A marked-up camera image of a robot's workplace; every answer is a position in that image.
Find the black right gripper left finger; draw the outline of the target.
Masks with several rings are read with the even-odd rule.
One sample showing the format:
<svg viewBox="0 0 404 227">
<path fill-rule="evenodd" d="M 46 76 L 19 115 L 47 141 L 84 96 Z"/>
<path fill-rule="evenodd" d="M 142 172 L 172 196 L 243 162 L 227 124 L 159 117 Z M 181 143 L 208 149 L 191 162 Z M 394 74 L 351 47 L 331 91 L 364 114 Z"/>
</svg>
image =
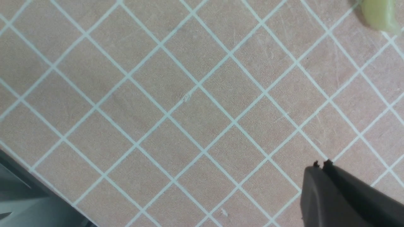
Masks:
<svg viewBox="0 0 404 227">
<path fill-rule="evenodd" d="M 371 227 L 345 200 L 318 161 L 304 170 L 300 197 L 305 227 Z"/>
</svg>

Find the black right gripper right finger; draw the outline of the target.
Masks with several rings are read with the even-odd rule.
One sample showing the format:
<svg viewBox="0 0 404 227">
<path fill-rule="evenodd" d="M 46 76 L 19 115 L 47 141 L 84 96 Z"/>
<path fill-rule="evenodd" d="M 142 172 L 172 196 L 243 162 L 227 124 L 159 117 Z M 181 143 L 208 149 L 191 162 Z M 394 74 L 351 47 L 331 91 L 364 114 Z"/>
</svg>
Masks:
<svg viewBox="0 0 404 227">
<path fill-rule="evenodd" d="M 322 171 L 330 178 L 348 204 L 374 227 L 402 227 L 403 205 L 335 166 L 324 162 Z"/>
</svg>

